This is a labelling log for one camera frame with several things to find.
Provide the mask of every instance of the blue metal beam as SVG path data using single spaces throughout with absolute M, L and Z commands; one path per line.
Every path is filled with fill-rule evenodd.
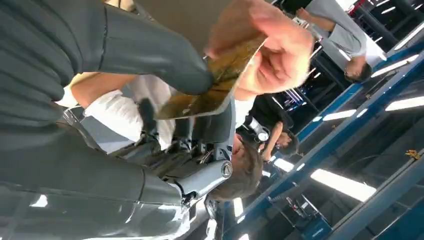
M 358 205 L 336 226 L 328 240 L 350 240 L 388 207 L 424 178 L 424 156 L 411 158 L 401 169 L 385 181 L 366 202 Z
M 249 224 L 258 216 L 263 214 L 266 209 L 271 207 L 267 201 L 267 197 L 275 197 L 293 187 L 292 183 L 299 183 L 309 176 L 318 166 L 326 159 L 334 150 L 340 147 L 350 136 L 364 126 L 371 118 L 385 109 L 400 92 L 402 92 L 411 82 L 419 76 L 424 69 L 424 54 L 411 64 L 403 67 L 392 79 L 390 79 L 383 87 L 381 87 L 369 100 L 360 106 L 356 113 L 344 120 L 333 132 L 325 137 L 317 146 L 305 155 L 299 161 L 291 172 L 286 174 L 282 179 L 275 182 L 264 193 L 262 193 L 254 202 L 252 202 L 245 210 L 242 216 L 244 221 L 236 224 L 225 232 L 224 239 L 237 239 L 239 233 L 245 229 L 249 229 Z M 367 111 L 357 117 L 362 110 Z M 296 169 L 304 164 L 304 167 L 296 171 Z

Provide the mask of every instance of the brown hair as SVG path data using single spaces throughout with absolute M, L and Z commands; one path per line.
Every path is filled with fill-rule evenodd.
M 244 198 L 256 191 L 262 177 L 264 159 L 252 146 L 243 142 L 244 155 L 243 169 L 234 169 L 232 175 L 221 185 L 210 192 L 210 196 L 219 201 L 230 201 L 235 198 Z

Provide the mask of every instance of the shiny surface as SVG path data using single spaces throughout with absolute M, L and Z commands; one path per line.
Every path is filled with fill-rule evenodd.
M 208 68 L 215 82 L 208 92 L 199 95 L 172 96 L 157 113 L 157 119 L 181 119 L 219 114 L 225 110 L 234 87 L 246 71 L 251 58 L 263 45 L 265 37 L 246 41 L 218 59 L 210 59 Z
M 0 185 L 3 240 L 168 239 L 190 226 L 189 213 L 181 205 L 39 191 Z

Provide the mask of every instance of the gray shirt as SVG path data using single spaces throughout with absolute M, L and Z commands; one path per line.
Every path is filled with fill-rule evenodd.
M 336 23 L 332 33 L 314 28 L 328 38 L 337 48 L 351 57 L 364 56 L 367 51 L 367 37 L 364 31 L 345 13 L 336 0 L 313 0 L 306 7 L 310 14 L 329 19 Z

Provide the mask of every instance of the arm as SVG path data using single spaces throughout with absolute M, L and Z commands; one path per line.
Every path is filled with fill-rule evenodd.
M 262 152 L 262 156 L 266 161 L 269 161 L 271 158 L 271 152 L 274 149 L 274 146 L 276 145 L 276 142 L 278 138 L 281 135 L 281 132 L 283 131 L 283 123 L 277 122 L 272 129 L 271 137 L 269 138 L 268 144 L 266 145 L 265 150 Z
M 131 74 L 99 73 L 75 83 L 71 91 L 75 100 L 86 109 L 99 97 L 123 88 L 135 77 Z
M 137 142 L 143 129 L 139 107 L 119 90 L 135 75 L 99 73 L 74 84 L 72 94 L 83 108 L 115 133 Z
M 325 17 L 312 15 L 307 12 L 303 7 L 296 11 L 296 16 L 303 20 L 306 20 L 308 23 L 317 25 L 318 27 L 327 32 L 332 32 L 336 27 L 335 22 Z

